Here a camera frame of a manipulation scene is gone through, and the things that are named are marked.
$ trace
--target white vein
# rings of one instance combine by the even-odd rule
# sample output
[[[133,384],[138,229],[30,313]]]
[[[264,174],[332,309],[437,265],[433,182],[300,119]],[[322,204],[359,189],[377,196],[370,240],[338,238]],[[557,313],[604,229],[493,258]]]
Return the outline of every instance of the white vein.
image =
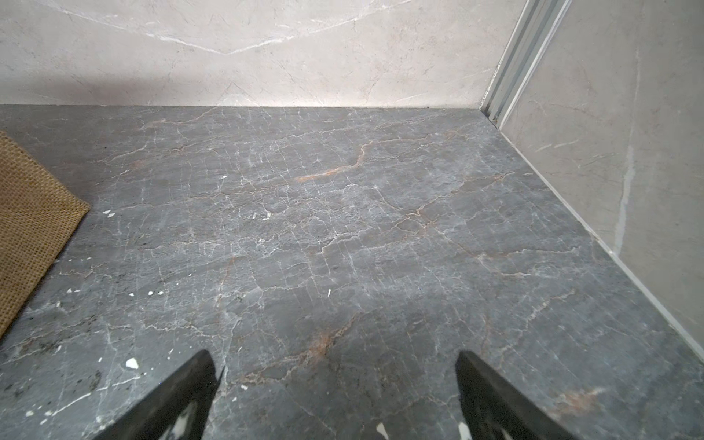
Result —
[[[565,145],[574,145],[574,144],[576,144],[576,143],[579,142],[579,141],[580,141],[580,139],[575,139],[575,140],[572,141],[572,142],[563,142],[563,143],[561,143],[561,144],[556,144],[555,146],[553,146],[552,144],[547,144],[547,145],[543,145],[542,147],[540,147],[539,149],[537,149],[535,152],[537,153],[538,151],[543,151],[544,149],[550,148],[550,147],[553,147],[554,149],[556,149],[556,148],[560,148],[561,146],[565,146]]]
[[[397,99],[394,102],[401,102],[401,101],[405,101],[406,99],[417,98],[419,96],[423,96],[423,95],[427,95],[427,94],[428,94],[428,92],[419,93],[417,95],[412,95],[412,96],[407,96],[406,98]]]
[[[614,233],[614,248],[613,252],[616,255],[621,254],[623,246],[623,238],[626,234],[626,209],[628,200],[631,196],[631,184],[633,178],[636,177],[636,164],[634,159],[633,149],[633,133],[636,127],[636,102],[638,101],[638,92],[641,88],[641,57],[639,50],[636,49],[636,90],[633,93],[633,103],[631,104],[631,131],[628,134],[628,147],[626,148],[626,172],[623,176],[623,190],[621,193],[621,201],[619,202],[618,221]]]
[[[240,49],[235,49],[234,51],[230,51],[230,52],[218,51],[217,49],[212,49],[212,48],[210,48],[210,47],[200,46],[199,44],[194,44],[194,43],[189,43],[189,42],[184,41],[184,40],[182,40],[182,39],[180,39],[180,38],[169,37],[169,36],[166,36],[166,35],[156,34],[156,33],[153,33],[153,32],[139,32],[138,30],[135,30],[135,29],[131,29],[131,28],[124,27],[124,26],[119,26],[119,25],[116,25],[116,24],[113,24],[113,23],[109,23],[109,22],[106,22],[106,21],[103,21],[103,20],[98,20],[98,19],[96,19],[96,18],[91,17],[90,15],[86,15],[86,14],[81,13],[81,12],[69,11],[69,10],[62,8],[61,6],[59,6],[59,5],[55,4],[55,3],[41,3],[41,2],[37,2],[37,3],[40,4],[40,5],[42,5],[42,6],[46,6],[47,8],[51,8],[51,9],[53,9],[53,10],[55,10],[55,11],[64,13],[64,14],[66,14],[66,15],[71,15],[71,16],[73,16],[73,17],[82,18],[82,19],[84,19],[84,20],[88,20],[88,21],[91,21],[91,22],[93,22],[93,23],[97,23],[97,24],[99,24],[99,25],[112,27],[113,29],[122,30],[122,31],[129,32],[129,33],[132,33],[132,34],[139,34],[139,35],[143,35],[143,36],[145,36],[145,37],[154,38],[154,39],[157,39],[157,40],[162,41],[162,42],[181,44],[182,46],[188,46],[188,47],[192,47],[192,48],[194,48],[194,49],[200,49],[200,50],[202,50],[202,51],[209,52],[209,53],[211,53],[211,54],[217,54],[217,55],[235,55],[235,54],[240,54],[240,53],[242,53],[242,52],[250,51],[250,50],[252,50],[252,49],[257,49],[257,48],[259,48],[259,47],[269,46],[269,45],[271,45],[271,44],[281,44],[281,43],[284,43],[284,42],[288,42],[288,41],[290,41],[290,40],[292,40],[292,39],[309,37],[309,36],[311,36],[311,35],[315,35],[315,34],[318,34],[318,33],[320,33],[320,32],[325,32],[325,31],[328,31],[328,30],[330,30],[330,29],[334,29],[334,28],[339,27],[339,26],[342,26],[342,25],[346,25],[346,24],[349,24],[349,23],[354,23],[355,21],[361,20],[362,18],[368,17],[369,15],[376,14],[376,13],[385,11],[385,10],[387,10],[387,9],[395,8],[395,7],[397,7],[397,6],[400,6],[400,5],[409,3],[409,2],[411,2],[411,1],[413,1],[413,0],[403,0],[403,1],[400,1],[400,2],[395,3],[395,4],[392,4],[392,5],[383,5],[383,6],[381,6],[380,8],[376,8],[376,9],[371,9],[371,10],[368,10],[368,11],[364,11],[364,12],[359,13],[358,15],[356,15],[356,16],[354,16],[354,17],[352,17],[352,18],[346,18],[346,19],[343,19],[343,20],[339,20],[339,21],[336,21],[335,23],[332,23],[331,25],[328,25],[328,26],[325,26],[325,27],[321,27],[321,28],[319,28],[319,29],[306,30],[306,31],[300,32],[300,33],[295,34],[295,35],[287,35],[287,36],[284,36],[284,37],[277,37],[277,38],[265,39],[265,40],[263,40],[263,41],[261,41],[261,42],[258,42],[258,43],[255,43],[255,44],[251,44],[251,45],[249,45],[249,46],[245,46],[245,47],[242,47],[242,48],[240,48]]]
[[[84,394],[83,396],[77,398],[76,400],[74,400],[73,402],[69,403],[68,405],[64,405],[63,407],[61,407],[61,408],[59,408],[58,410],[54,411],[54,412],[51,414],[51,416],[52,416],[52,417],[55,417],[55,416],[56,416],[57,414],[59,414],[61,411],[65,410],[66,408],[68,408],[69,406],[73,405],[74,403],[83,400],[84,398],[90,396],[91,394],[93,394],[93,393]]]

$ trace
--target light gray wall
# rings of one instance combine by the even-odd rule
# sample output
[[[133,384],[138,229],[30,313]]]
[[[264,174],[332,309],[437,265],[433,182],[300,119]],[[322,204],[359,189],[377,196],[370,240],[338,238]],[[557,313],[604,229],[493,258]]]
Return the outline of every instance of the light gray wall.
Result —
[[[704,343],[704,2],[574,0],[503,130]]]
[[[524,0],[7,0],[0,103],[478,107]]]

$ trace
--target white debris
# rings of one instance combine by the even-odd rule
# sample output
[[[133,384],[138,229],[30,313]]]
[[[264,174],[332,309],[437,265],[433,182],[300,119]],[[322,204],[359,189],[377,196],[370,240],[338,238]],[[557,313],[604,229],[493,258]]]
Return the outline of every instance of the white debris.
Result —
[[[472,440],[470,428],[464,422],[460,422],[458,428],[460,430],[460,440]]]
[[[389,435],[386,433],[386,428],[384,428],[383,423],[377,425],[377,432],[381,434],[386,440],[389,440]]]
[[[137,359],[135,359],[135,358],[127,359],[127,362],[125,362],[125,367],[132,368],[133,370],[138,369],[139,364],[137,363]]]

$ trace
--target jute rug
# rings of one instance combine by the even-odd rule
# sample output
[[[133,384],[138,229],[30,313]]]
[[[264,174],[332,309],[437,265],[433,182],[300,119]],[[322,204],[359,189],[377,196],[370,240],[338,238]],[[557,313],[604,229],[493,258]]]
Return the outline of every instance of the jute rug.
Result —
[[[0,337],[89,209],[0,131]]]

